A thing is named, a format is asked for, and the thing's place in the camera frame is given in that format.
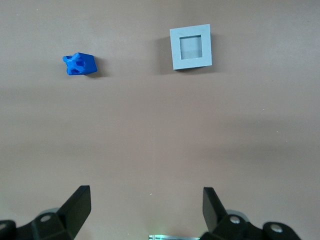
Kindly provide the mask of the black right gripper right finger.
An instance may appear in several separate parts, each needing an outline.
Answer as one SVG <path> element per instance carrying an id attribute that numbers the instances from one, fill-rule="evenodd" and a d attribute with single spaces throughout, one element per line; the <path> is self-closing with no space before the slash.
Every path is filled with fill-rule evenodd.
<path id="1" fill-rule="evenodd" d="M 228 213 L 212 187 L 203 188 L 202 213 L 208 231 L 202 240 L 299 240 L 298 234 L 281 222 L 266 222 L 258 228 L 237 213 Z"/>

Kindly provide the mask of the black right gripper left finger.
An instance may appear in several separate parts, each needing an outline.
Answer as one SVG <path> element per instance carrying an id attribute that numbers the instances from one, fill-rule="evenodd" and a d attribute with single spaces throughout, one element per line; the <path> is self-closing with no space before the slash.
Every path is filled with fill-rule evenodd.
<path id="1" fill-rule="evenodd" d="M 81 185 L 59 208 L 41 212 L 17 227 L 10 219 L 0 221 L 2 240 L 73 240 L 91 212 L 91 188 Z"/>

